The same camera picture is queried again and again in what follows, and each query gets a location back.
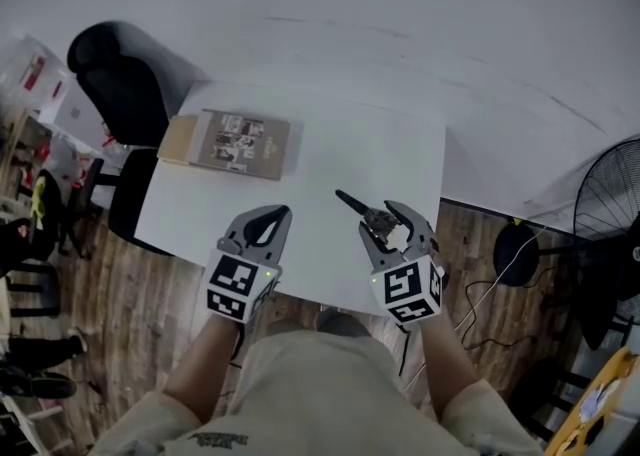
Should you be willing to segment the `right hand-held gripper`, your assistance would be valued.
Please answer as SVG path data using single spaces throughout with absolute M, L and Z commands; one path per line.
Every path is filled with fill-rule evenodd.
M 442 311 L 446 272 L 429 221 L 408 205 L 384 201 L 409 233 L 404 252 L 390 250 L 361 221 L 358 232 L 372 264 L 369 284 L 380 308 L 398 325 L 437 316 Z

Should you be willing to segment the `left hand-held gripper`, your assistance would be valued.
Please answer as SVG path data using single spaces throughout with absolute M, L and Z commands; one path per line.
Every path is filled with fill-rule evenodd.
M 210 255 L 205 305 L 215 314 L 249 323 L 282 274 L 279 265 L 292 222 L 286 205 L 267 205 L 238 215 Z

